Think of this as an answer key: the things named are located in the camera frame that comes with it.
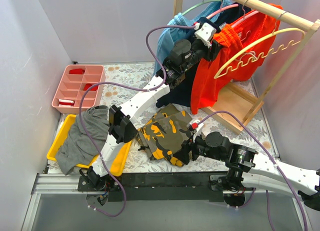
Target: wooden base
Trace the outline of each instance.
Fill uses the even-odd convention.
[[[248,118],[244,120],[246,114],[257,100],[258,98],[256,96],[230,82],[220,90],[218,101],[214,104],[214,106],[205,107],[202,110],[207,114],[212,114],[215,111],[221,110],[228,111],[236,116],[240,121],[242,121],[243,125],[246,126],[264,104],[264,102],[261,101],[261,103],[259,103],[259,105],[257,105],[257,107],[249,114]],[[214,115],[213,118],[237,135],[243,130],[240,124],[238,124],[236,120],[226,113],[218,113]]]

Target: red item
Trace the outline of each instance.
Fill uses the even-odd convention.
[[[279,9],[283,9],[280,5],[270,5]],[[236,71],[229,71],[228,74],[214,79],[214,76],[218,72],[219,68],[222,67],[222,65],[224,65],[229,59],[231,59],[246,46],[272,33],[275,28],[275,24],[275,30],[278,30],[280,25],[279,20],[259,12],[245,19],[242,23],[234,28],[232,28],[232,24],[226,24],[220,33],[216,33],[213,36],[213,39],[221,44],[223,48],[220,50],[214,61],[208,62],[205,59],[201,59],[198,65],[191,91],[191,112],[193,114],[197,114],[198,109],[212,107],[218,100],[219,91],[232,79],[237,81],[245,81],[252,76],[256,69],[262,65],[264,58],[260,58],[258,61],[252,62],[245,67],[239,67]],[[248,31],[251,31],[251,33],[242,42],[241,38],[248,34]],[[276,36],[268,38],[246,52],[248,53],[250,51],[254,51],[256,56],[258,56],[261,52],[266,54],[273,44],[275,38]],[[246,64],[250,57],[250,55],[245,55],[241,60],[244,64]],[[235,68],[237,67],[237,64],[238,61],[235,60],[230,65]]]
[[[85,71],[82,68],[71,69],[69,71],[70,75],[83,75]]]
[[[59,102],[59,105],[69,105],[69,106],[74,106],[75,103],[71,103],[71,102]]]
[[[84,86],[83,90],[84,90],[84,91],[88,90],[88,88],[90,88],[92,85],[93,85],[93,84],[87,83],[87,84]],[[98,86],[90,89],[90,91],[97,91],[97,90],[98,90]]]
[[[191,127],[195,130],[196,128],[198,128],[198,124],[194,122],[193,124],[191,124]]]

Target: yellow tray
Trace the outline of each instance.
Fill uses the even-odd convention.
[[[68,132],[70,130],[70,127],[75,123],[75,121],[76,121],[76,115],[74,115],[74,114],[69,114],[66,117],[58,135],[54,139],[53,144],[52,144],[49,152],[46,155],[46,158],[48,160],[57,161],[56,154],[57,154],[60,146],[64,144],[66,138],[68,137]],[[122,147],[122,149],[117,154],[117,156],[116,156],[115,160],[113,161],[111,168],[110,168],[110,172],[113,175],[120,176],[122,174],[122,172],[125,168],[125,163],[127,160],[127,156],[128,156],[131,144],[132,144],[132,141],[125,143],[124,146]],[[89,165],[78,163],[76,165],[76,167],[88,169],[93,164],[93,162],[96,161],[98,156],[99,155],[94,156]]]

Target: camouflage cloth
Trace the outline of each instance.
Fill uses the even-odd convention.
[[[168,104],[166,107],[160,109],[156,114],[154,114],[152,116],[152,118],[146,123],[146,125],[153,124],[155,121],[164,119],[166,117],[169,117],[169,116],[177,114],[177,113],[179,113],[179,111],[176,109],[176,107],[173,106],[172,104]],[[150,148],[148,147],[148,144],[146,143],[146,139],[144,138],[144,135],[141,132],[142,128],[138,129],[138,135],[136,137],[136,140],[138,141],[139,145],[141,146],[141,150],[144,150],[147,153],[148,158],[150,160],[155,160],[155,157],[153,156]]]
[[[173,154],[178,152],[183,141],[192,135],[187,129],[187,124],[191,120],[187,112],[179,112],[169,104],[156,113],[147,125],[138,130],[138,142],[150,160],[164,158],[173,165],[181,167],[183,163],[173,157]]]

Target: wooden rod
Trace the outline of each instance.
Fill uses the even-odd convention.
[[[238,2],[239,4],[244,4],[247,0],[233,0]],[[284,10],[271,6],[265,2],[259,1],[259,0],[248,0],[245,3],[245,6],[253,9],[253,10],[257,10],[265,15],[274,17],[274,18],[278,18],[281,14],[284,13]],[[281,20],[282,22],[285,22],[289,25],[292,25],[293,27],[296,27],[298,29],[301,29],[303,31],[308,32],[309,29],[312,27],[312,25],[314,24],[313,22],[304,19],[302,17],[299,17],[297,15],[294,15],[292,13],[286,12],[284,15],[282,15],[279,20]]]
[[[178,13],[182,12],[182,3],[183,0],[174,0],[173,1],[173,17]]]
[[[318,30],[320,27],[320,19],[315,21],[313,26],[310,28],[309,32],[306,33],[303,40],[298,44],[298,47],[295,49],[293,54],[285,61],[283,66],[280,68],[280,70],[276,73],[268,87],[264,90],[264,92],[260,95],[260,97],[257,99],[255,104],[252,106],[252,108],[249,110],[249,112],[245,115],[243,118],[243,122],[247,120],[247,118],[250,116],[250,114],[256,109],[257,106],[261,103],[261,101],[266,97],[266,95],[269,93],[269,91],[273,88],[273,86],[276,85],[276,83],[279,81],[281,76],[285,73],[285,71],[290,67],[290,65],[293,63],[293,61],[297,58],[298,54],[304,49],[307,42],[311,39],[312,35]]]

